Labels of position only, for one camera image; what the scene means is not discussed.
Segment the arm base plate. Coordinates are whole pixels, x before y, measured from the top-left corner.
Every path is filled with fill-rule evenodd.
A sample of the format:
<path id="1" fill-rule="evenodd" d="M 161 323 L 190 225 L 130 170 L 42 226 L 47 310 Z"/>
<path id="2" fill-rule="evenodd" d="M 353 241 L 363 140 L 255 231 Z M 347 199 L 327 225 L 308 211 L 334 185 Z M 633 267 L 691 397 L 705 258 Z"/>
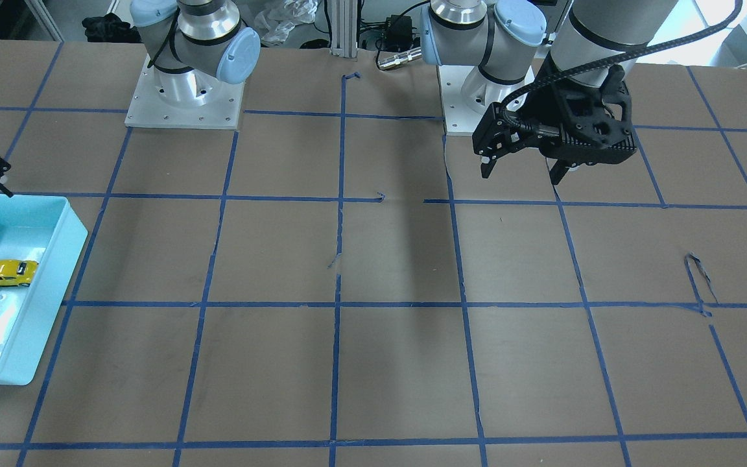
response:
<path id="1" fill-rule="evenodd" d="M 137 78 L 124 123 L 147 129 L 237 130 L 246 81 L 220 82 L 204 72 L 170 74 L 147 66 Z"/>
<path id="2" fill-rule="evenodd" d="M 470 136 L 487 106 L 503 101 L 511 92 L 533 82 L 534 72 L 528 68 L 521 82 L 509 86 L 490 82 L 475 66 L 438 66 L 438 78 L 445 133 Z"/>

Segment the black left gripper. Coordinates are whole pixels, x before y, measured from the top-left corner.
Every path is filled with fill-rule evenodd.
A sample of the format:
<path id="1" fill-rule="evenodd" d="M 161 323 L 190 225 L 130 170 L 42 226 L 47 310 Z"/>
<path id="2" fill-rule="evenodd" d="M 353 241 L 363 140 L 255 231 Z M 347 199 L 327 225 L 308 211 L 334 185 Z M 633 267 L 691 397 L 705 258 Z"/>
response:
<path id="1" fill-rule="evenodd" d="M 490 177 L 496 160 L 524 148 L 555 160 L 549 169 L 552 186 L 572 165 L 625 162 L 637 152 L 625 76 L 623 66 L 613 65 L 597 88 L 566 78 L 528 92 L 517 110 L 489 104 L 472 134 L 481 178 Z"/>

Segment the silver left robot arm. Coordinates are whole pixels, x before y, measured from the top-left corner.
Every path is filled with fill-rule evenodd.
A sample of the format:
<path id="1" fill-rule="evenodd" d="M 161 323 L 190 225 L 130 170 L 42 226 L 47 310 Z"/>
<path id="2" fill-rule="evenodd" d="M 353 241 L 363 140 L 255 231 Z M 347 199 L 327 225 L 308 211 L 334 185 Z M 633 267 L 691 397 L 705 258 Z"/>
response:
<path id="1" fill-rule="evenodd" d="M 560 183 L 579 165 L 616 165 L 637 151 L 626 74 L 673 1 L 571 1 L 539 70 L 549 21 L 530 1 L 431 1 L 425 62 L 469 66 L 463 95 L 480 114 L 472 136 L 483 178 L 507 154 L 537 148 Z"/>

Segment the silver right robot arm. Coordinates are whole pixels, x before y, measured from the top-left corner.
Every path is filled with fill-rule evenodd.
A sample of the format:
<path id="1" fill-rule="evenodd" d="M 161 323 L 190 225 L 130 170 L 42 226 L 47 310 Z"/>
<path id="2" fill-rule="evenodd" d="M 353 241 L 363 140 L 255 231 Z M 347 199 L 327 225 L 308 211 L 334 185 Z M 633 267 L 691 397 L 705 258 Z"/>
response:
<path id="1" fill-rule="evenodd" d="M 260 36 L 232 1 L 133 1 L 147 50 L 126 123 L 141 128 L 236 129 Z"/>

